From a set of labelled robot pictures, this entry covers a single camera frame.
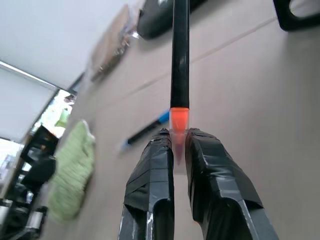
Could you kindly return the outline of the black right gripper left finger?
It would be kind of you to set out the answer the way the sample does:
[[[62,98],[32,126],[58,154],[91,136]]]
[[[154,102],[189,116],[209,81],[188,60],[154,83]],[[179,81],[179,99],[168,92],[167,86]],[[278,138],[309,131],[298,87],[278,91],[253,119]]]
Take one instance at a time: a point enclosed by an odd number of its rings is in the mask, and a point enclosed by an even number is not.
[[[171,137],[163,128],[148,142],[126,183],[119,239],[174,239],[173,168]]]

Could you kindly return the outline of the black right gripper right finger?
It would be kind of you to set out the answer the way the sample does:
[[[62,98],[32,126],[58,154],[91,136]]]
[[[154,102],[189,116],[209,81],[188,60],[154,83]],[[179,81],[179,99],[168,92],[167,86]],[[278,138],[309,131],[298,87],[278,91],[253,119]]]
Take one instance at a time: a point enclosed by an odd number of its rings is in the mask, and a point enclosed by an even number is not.
[[[250,178],[221,141],[198,128],[185,140],[188,196],[205,240],[277,240]]]

